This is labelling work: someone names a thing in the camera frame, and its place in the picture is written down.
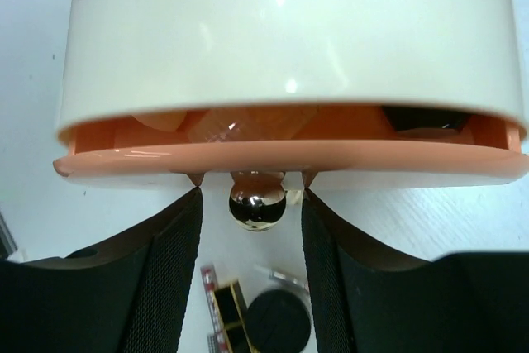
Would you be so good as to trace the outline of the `cream cylindrical drawer organizer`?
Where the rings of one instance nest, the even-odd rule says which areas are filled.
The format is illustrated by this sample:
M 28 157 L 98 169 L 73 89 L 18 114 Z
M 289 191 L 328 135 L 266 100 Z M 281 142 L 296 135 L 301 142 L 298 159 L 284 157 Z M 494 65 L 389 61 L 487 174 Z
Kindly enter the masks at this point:
M 524 140 L 521 69 L 512 0 L 72 0 L 57 136 L 151 112 L 374 104 L 502 117 Z

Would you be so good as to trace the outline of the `clear plastic cylinder container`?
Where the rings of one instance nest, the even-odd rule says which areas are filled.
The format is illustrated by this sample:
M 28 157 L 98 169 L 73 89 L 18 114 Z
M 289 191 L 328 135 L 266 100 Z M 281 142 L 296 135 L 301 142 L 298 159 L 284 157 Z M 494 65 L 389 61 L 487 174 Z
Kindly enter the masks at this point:
M 318 107 L 265 106 L 208 110 L 188 130 L 193 143 L 289 140 L 318 113 Z

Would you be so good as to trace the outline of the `black round powder jar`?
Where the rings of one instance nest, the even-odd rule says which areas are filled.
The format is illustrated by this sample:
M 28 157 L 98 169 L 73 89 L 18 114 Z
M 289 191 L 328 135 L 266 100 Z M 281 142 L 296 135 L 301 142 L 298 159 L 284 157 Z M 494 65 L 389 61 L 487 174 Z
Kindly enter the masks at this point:
M 304 302 L 284 289 L 258 295 L 248 307 L 244 323 L 250 343 L 258 352 L 302 352 L 312 329 Z

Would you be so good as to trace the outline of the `black gold lipstick box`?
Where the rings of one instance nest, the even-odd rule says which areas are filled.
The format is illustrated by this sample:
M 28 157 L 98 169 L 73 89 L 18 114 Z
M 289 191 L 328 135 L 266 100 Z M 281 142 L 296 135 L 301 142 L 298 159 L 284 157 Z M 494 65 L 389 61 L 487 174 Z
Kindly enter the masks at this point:
M 245 328 L 246 302 L 239 280 L 214 290 L 214 303 L 220 318 L 220 336 L 225 352 L 253 352 Z

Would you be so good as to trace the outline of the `grey eyeliner pencil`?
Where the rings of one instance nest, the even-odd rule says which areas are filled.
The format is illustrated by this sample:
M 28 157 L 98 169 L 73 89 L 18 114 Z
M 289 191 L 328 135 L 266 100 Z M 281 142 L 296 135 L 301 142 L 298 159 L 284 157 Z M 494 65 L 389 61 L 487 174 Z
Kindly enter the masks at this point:
M 268 279 L 273 280 L 274 282 L 286 285 L 291 288 L 296 288 L 306 294 L 310 293 L 308 282 L 305 279 L 301 279 L 297 276 L 284 273 L 281 270 L 265 267 L 263 265 L 254 265 L 254 269 L 261 274 L 264 274 Z

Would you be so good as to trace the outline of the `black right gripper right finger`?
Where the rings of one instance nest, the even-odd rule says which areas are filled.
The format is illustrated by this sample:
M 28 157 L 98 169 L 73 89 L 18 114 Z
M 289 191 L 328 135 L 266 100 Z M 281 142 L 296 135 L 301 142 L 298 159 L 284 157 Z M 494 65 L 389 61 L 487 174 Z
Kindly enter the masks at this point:
M 303 251 L 320 352 L 525 352 L 526 252 L 428 261 L 376 240 L 307 195 Z

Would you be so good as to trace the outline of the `pink top drawer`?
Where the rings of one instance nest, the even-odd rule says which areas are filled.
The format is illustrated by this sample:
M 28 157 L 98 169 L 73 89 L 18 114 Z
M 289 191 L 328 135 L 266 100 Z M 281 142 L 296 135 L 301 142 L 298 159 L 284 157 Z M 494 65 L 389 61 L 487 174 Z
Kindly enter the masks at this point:
M 380 105 L 311 105 L 317 115 L 277 141 L 191 142 L 189 128 L 216 108 L 186 111 L 175 132 L 133 116 L 80 122 L 63 132 L 68 152 L 53 166 L 83 184 L 217 189 L 262 228 L 280 219 L 291 190 L 504 184 L 528 171 L 525 132 L 502 117 L 466 112 L 460 131 L 397 132 Z

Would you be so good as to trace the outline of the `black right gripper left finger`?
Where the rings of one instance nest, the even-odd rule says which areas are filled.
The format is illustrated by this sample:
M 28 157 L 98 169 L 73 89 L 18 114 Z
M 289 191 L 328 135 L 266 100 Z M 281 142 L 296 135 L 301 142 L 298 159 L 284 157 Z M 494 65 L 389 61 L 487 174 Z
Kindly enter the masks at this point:
M 194 188 L 64 257 L 1 263 L 4 352 L 175 352 L 203 222 Z

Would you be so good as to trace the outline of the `beige makeup sponge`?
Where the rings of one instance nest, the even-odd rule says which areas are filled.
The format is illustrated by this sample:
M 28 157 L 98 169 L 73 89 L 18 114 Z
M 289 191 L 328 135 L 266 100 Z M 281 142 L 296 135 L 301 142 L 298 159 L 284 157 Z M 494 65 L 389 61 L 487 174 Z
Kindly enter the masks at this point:
M 142 125 L 164 132 L 175 132 L 183 123 L 185 111 L 151 112 L 133 115 Z

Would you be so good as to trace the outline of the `red lip gloss tube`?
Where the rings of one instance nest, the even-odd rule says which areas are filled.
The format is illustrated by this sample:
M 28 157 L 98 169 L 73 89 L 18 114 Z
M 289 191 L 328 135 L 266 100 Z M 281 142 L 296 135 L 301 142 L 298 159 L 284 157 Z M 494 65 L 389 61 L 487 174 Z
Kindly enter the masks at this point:
M 214 265 L 204 265 L 200 268 L 200 272 L 213 328 L 213 334 L 208 336 L 209 351 L 228 353 L 229 348 L 214 297 L 214 292 L 217 289 L 217 275 Z

